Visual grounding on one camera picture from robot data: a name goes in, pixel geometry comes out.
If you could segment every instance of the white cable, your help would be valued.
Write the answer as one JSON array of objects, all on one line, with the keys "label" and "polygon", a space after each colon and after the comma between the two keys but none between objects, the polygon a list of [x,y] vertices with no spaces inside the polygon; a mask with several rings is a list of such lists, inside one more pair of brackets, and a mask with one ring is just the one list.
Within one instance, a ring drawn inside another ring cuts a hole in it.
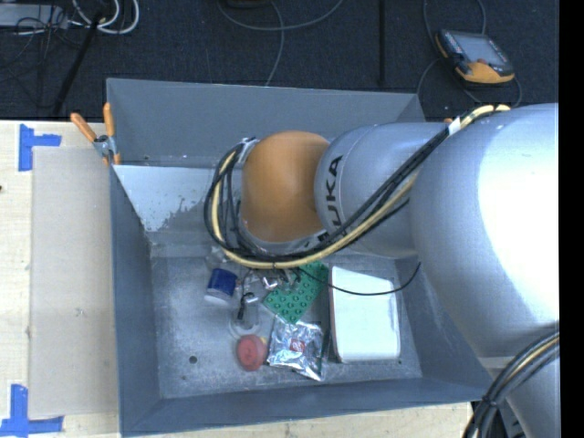
[{"label": "white cable", "polygon": [[[98,25],[98,29],[104,26],[109,26],[112,23],[114,23],[116,19],[118,19],[118,16],[120,15],[120,2],[118,0],[113,0],[113,2],[116,5],[116,12],[114,16],[109,21],[106,21],[105,23],[101,23],[100,25]],[[71,3],[75,7],[75,11],[79,14],[79,16],[81,16],[83,21],[85,21],[87,24],[80,23],[79,21],[74,20],[70,20],[69,23],[71,23],[72,25],[89,27],[91,25],[91,20],[85,15],[85,13],[81,11],[81,7],[79,6],[77,0],[71,0]]]},{"label": "white cable", "polygon": [[[132,21],[132,23],[128,27],[125,27],[123,29],[109,29],[109,28],[107,28],[107,26],[112,25],[120,16],[120,2],[118,0],[113,0],[113,1],[114,1],[114,4],[116,5],[115,15],[109,21],[106,21],[105,23],[98,25],[98,31],[105,33],[105,34],[112,34],[112,35],[128,34],[130,31],[134,30],[134,28],[138,25],[138,22],[140,21],[140,5],[138,4],[138,0],[131,0],[132,4],[134,6],[135,17],[134,17],[134,20]],[[90,25],[91,20],[81,11],[81,8],[79,7],[77,0],[71,0],[71,2],[73,3],[73,6],[75,6],[75,10],[79,13],[79,16],[81,16],[81,18],[83,18],[83,20],[88,25]],[[82,23],[80,23],[78,21],[70,21],[70,23],[72,23],[74,25],[78,25],[78,26],[87,27],[86,25],[83,25]]]}]

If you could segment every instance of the black floor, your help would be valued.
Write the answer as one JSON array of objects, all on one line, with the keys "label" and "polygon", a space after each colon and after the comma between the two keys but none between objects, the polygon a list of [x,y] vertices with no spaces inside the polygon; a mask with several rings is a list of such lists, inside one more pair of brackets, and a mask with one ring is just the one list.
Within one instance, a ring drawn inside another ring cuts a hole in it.
[{"label": "black floor", "polygon": [[[78,20],[71,0],[16,1],[58,5]],[[97,2],[78,0],[88,16]],[[114,77],[419,90],[428,120],[461,114],[477,102],[558,101],[559,0],[275,0],[258,8],[232,8],[225,0],[138,2],[134,30],[95,35],[62,103],[59,93],[88,30],[70,25],[26,36],[13,27],[0,29],[0,119],[67,119],[71,111],[79,111],[88,120],[101,121],[105,79]],[[431,65],[438,53],[428,36],[424,2],[431,31],[480,33],[485,17],[485,32],[508,54],[519,84],[511,81],[469,96],[442,63]],[[120,0],[120,6],[127,26],[134,13],[131,1]],[[331,9],[328,17],[304,25]],[[242,27],[228,16],[274,30]],[[277,30],[279,17],[292,27]]]}]

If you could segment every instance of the small object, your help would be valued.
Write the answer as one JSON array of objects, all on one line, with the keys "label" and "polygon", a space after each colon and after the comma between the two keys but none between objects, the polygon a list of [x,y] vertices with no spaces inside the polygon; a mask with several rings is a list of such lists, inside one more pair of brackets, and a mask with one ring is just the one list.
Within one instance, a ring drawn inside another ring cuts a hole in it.
[{"label": "small object", "polygon": [[21,123],[19,142],[18,170],[23,172],[30,171],[33,168],[34,146],[59,146],[61,144],[61,137],[52,134],[35,136],[34,129],[28,128],[24,123]]},{"label": "small object", "polygon": [[303,321],[292,324],[276,317],[267,356],[270,366],[288,367],[312,380],[322,381],[324,353],[319,325]]},{"label": "small object", "polygon": [[234,312],[229,325],[234,336],[257,333],[261,326],[257,302],[259,302],[259,297],[253,292],[242,295],[239,309]]},{"label": "small object", "polygon": [[268,292],[271,292],[272,290],[275,290],[277,288],[277,280],[270,281],[265,276],[263,276],[261,280],[262,280],[262,285],[264,286],[264,289],[267,290]]},{"label": "small object", "polygon": [[204,300],[219,307],[231,307],[236,284],[236,274],[217,267],[213,270],[209,278]]},{"label": "small object", "polygon": [[101,155],[103,163],[106,165],[110,164],[110,158],[114,164],[121,163],[121,155],[118,151],[118,146],[116,144],[116,129],[113,122],[113,115],[111,114],[111,105],[106,102],[103,106],[103,119],[106,125],[106,135],[101,135],[98,137],[96,132],[89,126],[81,115],[73,112],[70,115],[70,119],[79,131],[85,136],[88,141],[91,141],[95,150]]},{"label": "small object", "polygon": [[[393,290],[388,279],[333,266],[331,282],[353,292]],[[335,353],[343,363],[393,360],[400,356],[400,326],[395,294],[364,297],[330,289],[330,325]]]},{"label": "small object", "polygon": [[266,361],[266,342],[255,334],[247,334],[237,341],[237,359],[246,371],[256,371]]},{"label": "small object", "polygon": [[299,268],[300,277],[290,289],[278,287],[264,298],[264,305],[288,323],[296,323],[329,280],[329,269],[320,262]]},{"label": "small object", "polygon": [[454,75],[468,88],[501,86],[515,77],[506,53],[485,34],[443,29],[434,40]]}]

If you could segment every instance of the yellow cable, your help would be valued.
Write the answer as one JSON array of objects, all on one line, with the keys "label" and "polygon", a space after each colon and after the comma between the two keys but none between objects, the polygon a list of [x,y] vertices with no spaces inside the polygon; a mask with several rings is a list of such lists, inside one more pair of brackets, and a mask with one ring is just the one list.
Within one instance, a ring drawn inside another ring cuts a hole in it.
[{"label": "yellow cable", "polygon": [[[224,164],[222,164],[220,173],[224,171],[226,164],[233,158],[234,152],[229,155],[229,157],[225,160]],[[246,267],[252,267],[253,269],[289,269],[293,267],[298,267],[302,265],[306,265],[308,263],[312,263],[314,261],[318,261],[326,256],[332,255],[336,251],[340,250],[343,246],[347,245],[348,243],[355,240],[357,237],[362,235],[364,232],[369,230],[374,224],[376,224],[389,210],[407,193],[411,190],[413,186],[413,182],[417,177],[418,172],[414,172],[405,182],[403,187],[398,190],[391,199],[389,199],[383,206],[374,214],[372,214],[368,219],[363,221],[357,227],[355,227],[351,232],[343,236],[334,244],[328,246],[324,250],[321,250],[314,255],[305,256],[303,258],[299,258],[297,260],[286,261],[286,262],[269,262],[269,261],[255,261],[253,259],[243,258],[240,255],[237,255],[225,248],[223,251],[225,255],[231,259],[232,261]],[[217,238],[224,242],[224,238],[221,234],[221,229],[219,227],[219,217],[217,213],[217,205],[219,201],[219,190],[220,190],[221,183],[219,182],[213,192],[213,200],[211,203],[211,222],[213,226],[214,234]]]}]

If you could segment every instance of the blue tape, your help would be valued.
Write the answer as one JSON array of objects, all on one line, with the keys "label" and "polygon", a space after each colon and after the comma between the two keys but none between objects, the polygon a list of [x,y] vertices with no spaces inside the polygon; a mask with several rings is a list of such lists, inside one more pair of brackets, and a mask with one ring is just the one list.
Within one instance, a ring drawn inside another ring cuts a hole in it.
[{"label": "blue tape", "polygon": [[20,124],[20,147],[18,151],[18,170],[30,171],[33,168],[33,146],[59,146],[59,135],[44,134],[35,136],[35,131],[24,123]]},{"label": "blue tape", "polygon": [[61,432],[63,417],[28,420],[28,389],[19,384],[10,388],[10,418],[0,422],[0,436],[27,438],[30,433]]}]

